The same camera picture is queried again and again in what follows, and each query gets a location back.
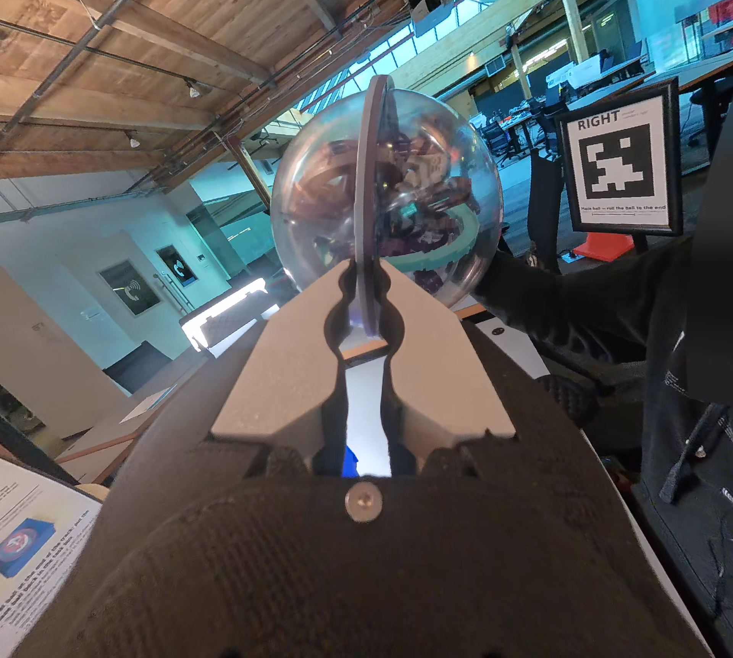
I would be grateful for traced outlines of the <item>ceiling projector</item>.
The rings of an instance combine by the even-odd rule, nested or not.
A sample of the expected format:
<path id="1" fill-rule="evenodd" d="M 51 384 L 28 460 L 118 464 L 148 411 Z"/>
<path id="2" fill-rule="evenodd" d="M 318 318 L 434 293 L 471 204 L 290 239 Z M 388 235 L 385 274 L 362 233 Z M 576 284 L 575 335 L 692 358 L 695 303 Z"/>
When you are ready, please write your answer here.
<path id="1" fill-rule="evenodd" d="M 432 28 L 452 10 L 454 0 L 408 0 L 410 18 L 414 24 L 426 21 Z"/>

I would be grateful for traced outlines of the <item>bright whiteboard screen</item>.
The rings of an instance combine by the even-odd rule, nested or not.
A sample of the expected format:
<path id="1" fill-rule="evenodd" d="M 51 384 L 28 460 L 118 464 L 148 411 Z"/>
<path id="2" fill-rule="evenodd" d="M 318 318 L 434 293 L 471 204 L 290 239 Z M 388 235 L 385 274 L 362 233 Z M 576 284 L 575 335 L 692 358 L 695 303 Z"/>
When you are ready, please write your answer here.
<path id="1" fill-rule="evenodd" d="M 252 322 L 277 312 L 279 303 L 263 278 L 216 296 L 179 320 L 183 334 L 196 352 L 215 348 Z"/>

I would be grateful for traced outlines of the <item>clear maze ball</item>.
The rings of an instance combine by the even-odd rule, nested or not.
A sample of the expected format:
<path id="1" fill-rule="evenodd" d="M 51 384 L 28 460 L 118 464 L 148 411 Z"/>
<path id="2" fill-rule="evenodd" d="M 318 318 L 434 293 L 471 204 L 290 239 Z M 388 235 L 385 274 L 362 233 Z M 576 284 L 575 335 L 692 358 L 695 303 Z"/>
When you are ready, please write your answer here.
<path id="1" fill-rule="evenodd" d="M 446 307 L 472 294 L 503 223 L 496 160 L 473 125 L 378 75 L 289 142 L 270 219 L 299 292 L 334 266 L 383 259 Z"/>

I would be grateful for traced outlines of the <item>blue plastic tray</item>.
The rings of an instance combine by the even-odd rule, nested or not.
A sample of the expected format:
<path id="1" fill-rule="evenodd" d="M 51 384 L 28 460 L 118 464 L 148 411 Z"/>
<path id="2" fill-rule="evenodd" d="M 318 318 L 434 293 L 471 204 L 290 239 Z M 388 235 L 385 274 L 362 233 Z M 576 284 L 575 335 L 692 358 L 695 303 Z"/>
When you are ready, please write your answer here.
<path id="1" fill-rule="evenodd" d="M 359 477 L 388 478 L 391 476 L 391 466 L 387 451 L 373 451 L 370 449 L 354 452 L 348 446 L 344 452 L 341 476 L 345 479 Z"/>

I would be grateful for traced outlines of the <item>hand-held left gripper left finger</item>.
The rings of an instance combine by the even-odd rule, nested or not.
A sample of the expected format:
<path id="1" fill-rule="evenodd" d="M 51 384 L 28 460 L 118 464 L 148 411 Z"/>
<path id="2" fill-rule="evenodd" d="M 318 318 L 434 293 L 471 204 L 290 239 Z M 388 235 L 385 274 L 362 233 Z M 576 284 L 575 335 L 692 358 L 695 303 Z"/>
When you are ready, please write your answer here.
<path id="1" fill-rule="evenodd" d="M 325 419 L 345 403 L 339 347 L 350 331 L 350 261 L 271 315 L 213 423 L 213 438 L 244 443 L 329 443 Z"/>

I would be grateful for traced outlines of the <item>instruction sheet board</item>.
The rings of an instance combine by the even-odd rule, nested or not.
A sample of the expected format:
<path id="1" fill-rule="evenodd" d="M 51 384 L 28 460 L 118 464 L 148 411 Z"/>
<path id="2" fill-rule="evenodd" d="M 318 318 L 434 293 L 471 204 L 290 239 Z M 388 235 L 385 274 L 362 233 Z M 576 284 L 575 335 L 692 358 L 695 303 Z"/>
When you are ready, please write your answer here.
<path id="1" fill-rule="evenodd" d="M 85 547 L 102 502 L 1 461 L 1 647 L 9 656 L 49 607 Z"/>

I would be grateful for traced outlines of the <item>person's right forearm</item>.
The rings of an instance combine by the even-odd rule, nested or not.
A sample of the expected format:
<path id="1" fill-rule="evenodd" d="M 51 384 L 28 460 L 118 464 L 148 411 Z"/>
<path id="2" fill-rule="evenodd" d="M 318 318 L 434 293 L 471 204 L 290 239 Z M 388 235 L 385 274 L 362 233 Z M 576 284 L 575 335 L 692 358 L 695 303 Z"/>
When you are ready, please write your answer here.
<path id="1" fill-rule="evenodd" d="M 536 341 L 607 363 L 665 370 L 683 331 L 692 237 L 603 267 L 553 275 L 497 252 L 473 296 Z"/>

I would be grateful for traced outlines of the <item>person's black clothing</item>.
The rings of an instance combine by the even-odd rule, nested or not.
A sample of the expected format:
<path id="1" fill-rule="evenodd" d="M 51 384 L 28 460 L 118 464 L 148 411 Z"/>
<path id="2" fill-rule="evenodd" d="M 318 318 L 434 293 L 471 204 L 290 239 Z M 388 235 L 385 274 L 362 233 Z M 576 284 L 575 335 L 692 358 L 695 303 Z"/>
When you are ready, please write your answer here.
<path id="1" fill-rule="evenodd" d="M 647 391 L 638 498 L 701 609 L 731 623 L 731 117 L 692 235 L 644 257 Z"/>

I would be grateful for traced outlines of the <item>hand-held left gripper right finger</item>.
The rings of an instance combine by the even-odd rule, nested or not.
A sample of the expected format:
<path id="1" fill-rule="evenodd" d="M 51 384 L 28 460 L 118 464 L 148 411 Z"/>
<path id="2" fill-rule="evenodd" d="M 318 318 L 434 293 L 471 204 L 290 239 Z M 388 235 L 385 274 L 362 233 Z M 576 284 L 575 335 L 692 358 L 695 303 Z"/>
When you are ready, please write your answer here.
<path id="1" fill-rule="evenodd" d="M 396 333 L 391 389 L 402 408 L 403 441 L 470 441 L 516 433 L 461 320 L 388 261 L 384 334 Z"/>

